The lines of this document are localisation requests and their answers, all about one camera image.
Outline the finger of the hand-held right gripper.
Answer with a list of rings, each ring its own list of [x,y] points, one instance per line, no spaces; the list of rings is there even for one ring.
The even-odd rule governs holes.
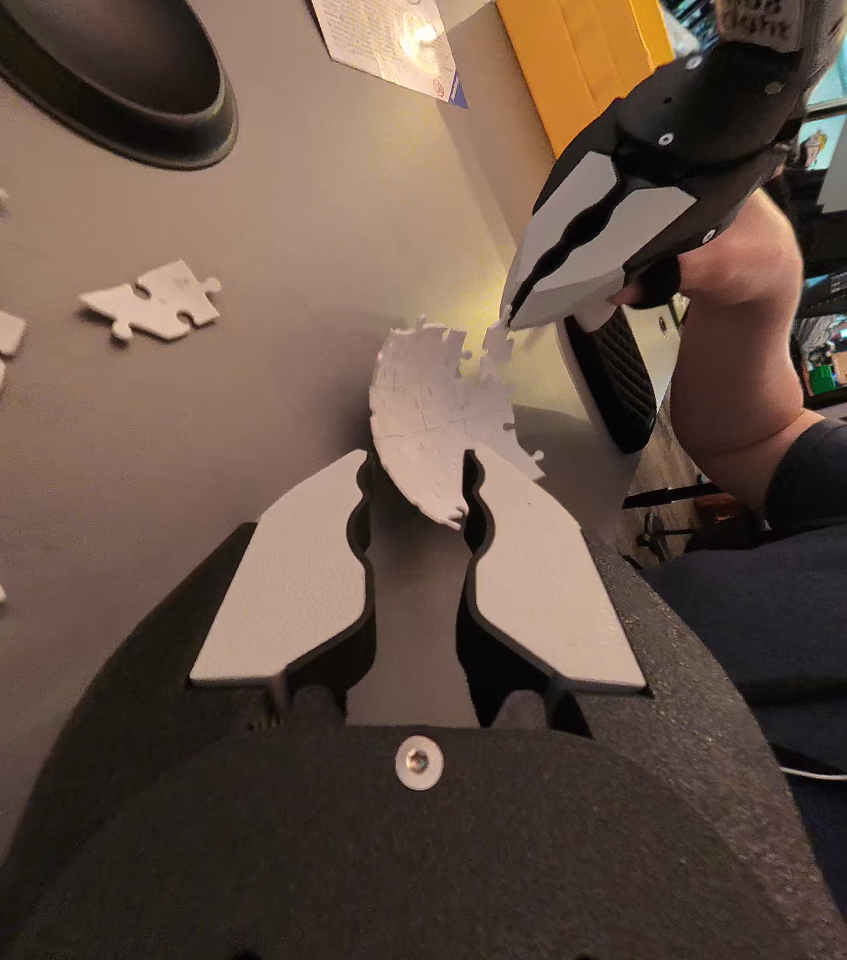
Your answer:
[[[637,189],[623,198],[593,239],[561,241],[556,264],[543,267],[511,305],[511,329],[531,330],[569,318],[596,331],[613,317],[612,298],[627,285],[624,265],[696,202],[677,187]]]
[[[565,236],[571,223],[581,214],[589,216],[608,199],[617,187],[619,176],[608,155],[588,151],[548,195],[528,222],[517,245],[502,294],[502,321],[516,322],[520,306],[528,295],[521,293],[526,282],[551,274],[556,266],[541,263],[556,251],[563,255]]]

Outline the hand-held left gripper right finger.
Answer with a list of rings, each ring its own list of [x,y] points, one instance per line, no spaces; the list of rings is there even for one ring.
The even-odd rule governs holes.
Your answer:
[[[465,453],[468,609],[558,690],[635,694],[641,666],[578,521],[489,447]]]

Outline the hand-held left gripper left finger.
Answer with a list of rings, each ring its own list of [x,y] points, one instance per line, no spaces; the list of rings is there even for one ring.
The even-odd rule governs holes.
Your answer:
[[[372,460],[353,450],[260,516],[191,668],[195,686],[348,691],[375,659]]]

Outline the assembled white puzzle section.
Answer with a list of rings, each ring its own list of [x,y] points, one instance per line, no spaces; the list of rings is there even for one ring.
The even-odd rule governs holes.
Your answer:
[[[520,444],[506,380],[513,353],[504,321],[485,332],[476,372],[464,330],[419,318],[393,328],[369,384],[370,429],[378,461],[404,498],[431,522],[461,529],[468,514],[463,469],[468,450],[489,448],[531,481],[544,454]]]

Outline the person's right forearm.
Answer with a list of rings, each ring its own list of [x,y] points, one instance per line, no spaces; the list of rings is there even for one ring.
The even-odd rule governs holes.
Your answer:
[[[670,393],[677,440],[722,491],[763,513],[780,463],[824,418],[804,405],[790,358],[798,289],[702,292],[689,307]]]

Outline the black round ball stand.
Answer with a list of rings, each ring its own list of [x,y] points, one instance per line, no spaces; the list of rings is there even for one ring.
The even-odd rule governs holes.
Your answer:
[[[186,1],[0,1],[0,77],[58,123],[159,169],[234,149],[238,104]]]

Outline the person's right hand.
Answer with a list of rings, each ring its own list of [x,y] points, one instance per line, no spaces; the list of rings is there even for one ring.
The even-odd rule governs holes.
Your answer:
[[[679,292],[694,305],[794,310],[803,288],[803,258],[790,219],[762,188],[722,233],[681,254],[679,267]]]

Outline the yellow storage bin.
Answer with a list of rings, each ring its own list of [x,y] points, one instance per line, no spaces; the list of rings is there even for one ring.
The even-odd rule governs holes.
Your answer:
[[[674,58],[657,1],[497,1],[553,156]]]

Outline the white instruction leaflet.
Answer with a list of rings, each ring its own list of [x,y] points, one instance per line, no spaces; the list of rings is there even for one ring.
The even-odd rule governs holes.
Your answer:
[[[433,1],[311,1],[337,64],[459,109],[468,102]]]

